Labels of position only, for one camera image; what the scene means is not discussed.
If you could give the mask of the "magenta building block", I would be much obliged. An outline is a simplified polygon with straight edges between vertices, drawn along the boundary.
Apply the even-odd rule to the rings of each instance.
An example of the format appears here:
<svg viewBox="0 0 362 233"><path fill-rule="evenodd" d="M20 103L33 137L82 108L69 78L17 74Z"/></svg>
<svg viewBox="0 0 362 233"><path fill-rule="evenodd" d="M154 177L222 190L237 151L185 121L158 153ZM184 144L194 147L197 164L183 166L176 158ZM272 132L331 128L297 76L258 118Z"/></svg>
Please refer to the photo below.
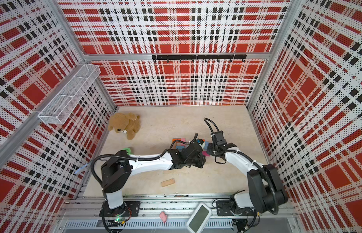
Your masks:
<svg viewBox="0 0 362 233"><path fill-rule="evenodd" d="M203 151L202 154L206 157L210 156L206 151Z"/></svg>

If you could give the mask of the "wooden block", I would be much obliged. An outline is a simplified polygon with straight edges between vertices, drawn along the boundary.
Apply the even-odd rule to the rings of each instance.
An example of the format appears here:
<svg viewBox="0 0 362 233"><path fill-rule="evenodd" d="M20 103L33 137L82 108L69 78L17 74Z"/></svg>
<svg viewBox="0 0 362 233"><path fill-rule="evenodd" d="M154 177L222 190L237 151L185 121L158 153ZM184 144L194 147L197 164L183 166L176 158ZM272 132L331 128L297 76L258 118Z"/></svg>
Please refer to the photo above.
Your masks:
<svg viewBox="0 0 362 233"><path fill-rule="evenodd" d="M161 187L166 187L166 186L169 186L172 184L175 184L175 179L169 179L169 180L161 182Z"/></svg>

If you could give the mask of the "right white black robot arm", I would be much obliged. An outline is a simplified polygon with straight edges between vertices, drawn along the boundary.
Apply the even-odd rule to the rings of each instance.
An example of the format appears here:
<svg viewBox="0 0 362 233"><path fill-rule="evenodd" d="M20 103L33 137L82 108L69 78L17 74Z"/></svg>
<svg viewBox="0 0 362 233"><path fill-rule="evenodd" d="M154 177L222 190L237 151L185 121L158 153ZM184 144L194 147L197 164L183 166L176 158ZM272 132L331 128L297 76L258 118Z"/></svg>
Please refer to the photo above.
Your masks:
<svg viewBox="0 0 362 233"><path fill-rule="evenodd" d="M247 177L248 190L239 191L231 196L231 211L238 214L241 209L252 208L259 213L279 213L279 206L288 202L284 185L277 168L272 164L264 165L250 158L233 143L227 143L224 132L210 119L204 122L211 131L212 142L207 154L234 165Z"/></svg>

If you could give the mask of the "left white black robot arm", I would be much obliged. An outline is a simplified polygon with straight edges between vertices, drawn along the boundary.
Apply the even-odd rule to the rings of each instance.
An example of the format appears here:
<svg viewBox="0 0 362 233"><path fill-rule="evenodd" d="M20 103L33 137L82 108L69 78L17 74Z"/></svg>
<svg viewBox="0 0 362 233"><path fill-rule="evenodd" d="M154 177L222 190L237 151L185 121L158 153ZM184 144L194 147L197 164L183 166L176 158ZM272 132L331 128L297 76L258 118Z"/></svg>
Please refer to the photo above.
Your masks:
<svg viewBox="0 0 362 233"><path fill-rule="evenodd" d="M135 156L126 150L116 154L100 155L90 162L92 176L102 188L105 201L100 216L120 216L132 209L123 200L122 189L128 178L144 172L155 170L178 170L184 167L202 169L206 161L202 154L205 142L194 138L190 142L175 140L186 145L182 150L165 149L161 154Z"/></svg>

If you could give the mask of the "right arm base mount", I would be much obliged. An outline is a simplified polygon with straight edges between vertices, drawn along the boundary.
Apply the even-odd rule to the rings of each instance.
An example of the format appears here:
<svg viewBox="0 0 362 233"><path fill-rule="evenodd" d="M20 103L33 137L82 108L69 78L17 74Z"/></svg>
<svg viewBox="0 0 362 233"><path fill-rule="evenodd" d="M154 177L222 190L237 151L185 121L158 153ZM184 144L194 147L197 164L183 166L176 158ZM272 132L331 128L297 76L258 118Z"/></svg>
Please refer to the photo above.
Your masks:
<svg viewBox="0 0 362 233"><path fill-rule="evenodd" d="M252 207L240 208L233 199L227 201L214 200L218 216L231 216L233 231L236 233L246 233L260 222L258 212Z"/></svg>

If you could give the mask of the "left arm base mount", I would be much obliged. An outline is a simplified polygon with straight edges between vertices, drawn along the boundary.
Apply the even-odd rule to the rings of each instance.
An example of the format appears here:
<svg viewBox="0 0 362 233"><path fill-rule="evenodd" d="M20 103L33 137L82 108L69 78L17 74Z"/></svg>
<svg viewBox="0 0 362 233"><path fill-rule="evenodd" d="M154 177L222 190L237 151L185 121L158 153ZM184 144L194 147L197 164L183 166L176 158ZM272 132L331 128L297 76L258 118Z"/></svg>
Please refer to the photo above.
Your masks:
<svg viewBox="0 0 362 233"><path fill-rule="evenodd" d="M138 216L140 205L139 201L123 202L120 207L110 209L108 201L105 200L99 213L103 227L108 233L120 233L132 217Z"/></svg>

